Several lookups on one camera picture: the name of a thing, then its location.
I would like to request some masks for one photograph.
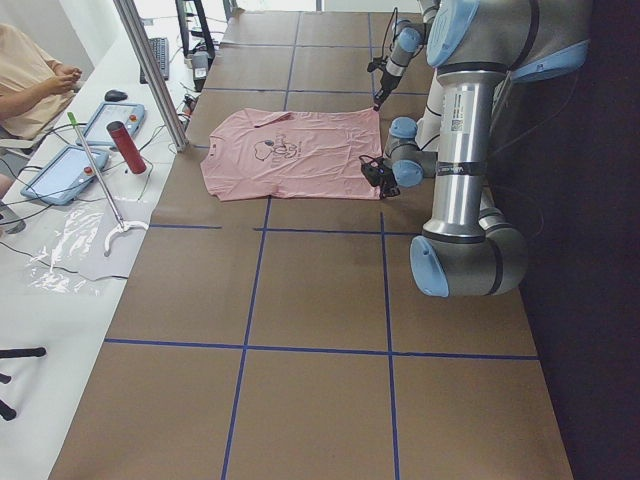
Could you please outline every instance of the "red can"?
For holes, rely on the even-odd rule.
[[[146,163],[142,159],[138,147],[133,143],[127,127],[122,122],[111,122],[107,125],[107,131],[116,144],[118,151],[122,154],[124,161],[129,165],[129,169],[136,175],[147,169]]]

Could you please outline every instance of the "black mouse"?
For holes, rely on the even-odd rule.
[[[105,102],[120,102],[126,100],[129,96],[120,90],[109,90],[104,94]]]

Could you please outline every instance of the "white table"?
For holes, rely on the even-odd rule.
[[[154,26],[147,27],[150,37],[169,38],[172,53],[179,48],[177,31],[175,19],[158,19]],[[123,30],[68,110],[78,121],[87,121],[107,90],[127,92],[127,101],[142,103],[147,111],[135,138],[140,147],[163,120],[149,86],[141,85],[138,76],[138,62]],[[188,88],[193,88],[191,71],[184,66],[181,52],[171,63],[167,85],[176,106],[185,93],[190,93]],[[66,123],[65,112],[58,125]],[[75,140],[71,130],[63,136],[70,142]],[[49,135],[29,165],[44,166],[63,146],[62,140]],[[153,162],[154,169],[140,200],[155,205],[175,155],[166,128],[142,153]],[[121,161],[119,153],[113,154],[108,166]],[[105,180],[117,201],[135,201],[144,187],[146,172],[140,175],[125,172],[126,165],[122,164],[110,170]],[[25,171],[20,179],[27,181],[34,175],[35,172]],[[19,193],[21,187],[16,182],[5,196],[5,203],[24,200]],[[80,196],[104,197],[97,182]],[[12,205],[21,217],[43,207],[40,202]],[[80,220],[92,216],[99,221],[103,214],[111,215],[106,207],[106,200],[74,201],[66,207],[52,207],[26,220],[22,232],[3,234],[0,241],[37,256],[53,251],[54,256],[62,257],[56,265],[73,270],[81,256],[75,252],[85,249],[90,241],[86,228],[77,231],[70,228],[75,222],[74,215]],[[43,260],[51,262],[49,255]],[[0,384],[0,399],[18,411],[13,421],[0,420],[0,480],[44,480],[60,452],[126,280],[86,281],[77,274],[49,270],[2,245],[0,265],[0,348],[47,349],[42,358],[0,360],[0,372],[14,377],[9,384]]]

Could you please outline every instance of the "keyboard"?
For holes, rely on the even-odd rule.
[[[151,51],[158,61],[158,66],[165,80],[169,80],[169,39],[166,37],[150,38]],[[148,83],[142,67],[140,67],[140,83]]]

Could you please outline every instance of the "dark background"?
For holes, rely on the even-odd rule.
[[[514,89],[489,181],[530,238],[521,291],[575,479],[638,480],[640,6],[594,3],[580,72]]]

